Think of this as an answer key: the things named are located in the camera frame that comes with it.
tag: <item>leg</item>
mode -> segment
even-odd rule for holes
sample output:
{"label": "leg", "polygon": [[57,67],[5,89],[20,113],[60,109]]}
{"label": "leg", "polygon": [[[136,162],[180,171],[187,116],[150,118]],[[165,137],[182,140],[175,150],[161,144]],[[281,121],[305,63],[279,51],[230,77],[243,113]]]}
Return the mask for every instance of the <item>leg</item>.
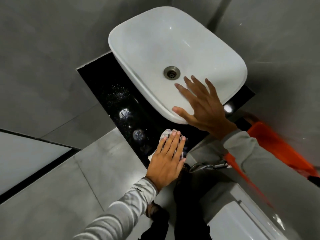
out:
{"label": "leg", "polygon": [[169,213],[154,202],[152,204],[153,206],[148,206],[150,209],[149,212],[152,211],[152,207],[156,209],[154,212],[147,213],[146,215],[153,220],[153,223],[151,227],[141,235],[140,240],[165,240],[169,227]]}
{"label": "leg", "polygon": [[182,169],[174,188],[174,201],[177,204],[177,220],[174,228],[176,240],[199,239],[211,240],[210,227],[203,220],[199,202],[191,190],[190,166]]}

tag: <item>hand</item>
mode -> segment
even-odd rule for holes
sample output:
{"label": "hand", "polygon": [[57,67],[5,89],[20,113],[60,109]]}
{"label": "hand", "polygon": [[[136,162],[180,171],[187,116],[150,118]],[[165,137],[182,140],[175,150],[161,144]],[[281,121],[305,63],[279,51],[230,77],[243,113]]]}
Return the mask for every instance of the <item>hand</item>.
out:
{"label": "hand", "polygon": [[186,138],[182,137],[179,143],[180,131],[172,132],[167,142],[164,137],[154,152],[146,177],[150,179],[156,186],[158,192],[178,178],[186,158],[181,161],[180,156],[186,142]]}
{"label": "hand", "polygon": [[184,118],[190,125],[202,131],[208,131],[217,139],[222,140],[227,134],[236,130],[237,126],[226,118],[214,85],[207,78],[205,79],[209,93],[205,85],[198,79],[194,76],[191,76],[191,79],[193,82],[186,76],[184,77],[187,86],[195,95],[178,83],[175,86],[189,101],[194,115],[188,114],[180,107],[173,107],[173,112]]}

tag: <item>person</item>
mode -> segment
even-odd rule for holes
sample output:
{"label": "person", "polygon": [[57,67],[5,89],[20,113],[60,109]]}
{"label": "person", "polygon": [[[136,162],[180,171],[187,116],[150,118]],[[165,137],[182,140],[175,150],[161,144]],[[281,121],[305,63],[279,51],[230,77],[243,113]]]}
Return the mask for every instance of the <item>person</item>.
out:
{"label": "person", "polygon": [[[194,76],[191,76],[191,80],[184,77],[190,90],[177,83],[175,86],[189,101],[194,115],[180,107],[173,107],[172,110],[190,125],[208,131],[222,142],[236,158],[241,170],[267,197],[280,219],[290,222],[293,229],[299,229],[291,239],[319,239],[320,191],[317,186],[260,147],[255,138],[226,119],[216,89],[208,79],[205,83],[209,91]],[[165,239],[169,215],[153,200],[163,187],[175,179],[178,179],[173,193],[177,204],[175,239],[211,239],[210,230],[190,191],[189,167],[184,165],[185,158],[179,161],[184,146],[184,140],[178,143],[179,137],[178,131],[173,132],[166,143],[166,138],[162,139],[150,161],[146,177],[135,183],[122,198],[112,203],[101,216],[74,236],[74,240],[126,239],[145,212],[153,219],[153,223],[142,234],[141,240]]]}

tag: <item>forearm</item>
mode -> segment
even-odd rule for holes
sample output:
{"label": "forearm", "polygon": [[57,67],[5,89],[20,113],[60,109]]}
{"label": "forearm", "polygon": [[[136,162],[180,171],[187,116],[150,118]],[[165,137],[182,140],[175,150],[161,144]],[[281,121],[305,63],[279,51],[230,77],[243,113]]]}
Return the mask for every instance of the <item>forearm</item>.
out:
{"label": "forearm", "polygon": [[154,185],[146,178],[140,179],[121,199],[113,202],[102,215],[73,239],[126,239],[156,195]]}
{"label": "forearm", "polygon": [[224,147],[281,217],[297,229],[315,231],[318,237],[320,190],[314,184],[259,146],[245,131],[227,139]]}

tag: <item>drain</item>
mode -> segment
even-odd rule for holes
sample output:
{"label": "drain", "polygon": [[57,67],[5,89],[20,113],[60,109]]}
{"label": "drain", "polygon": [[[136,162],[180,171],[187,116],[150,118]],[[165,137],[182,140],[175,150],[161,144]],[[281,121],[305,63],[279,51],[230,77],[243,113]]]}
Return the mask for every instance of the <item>drain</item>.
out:
{"label": "drain", "polygon": [[163,70],[163,75],[169,80],[176,80],[180,77],[180,70],[175,66],[168,66]]}

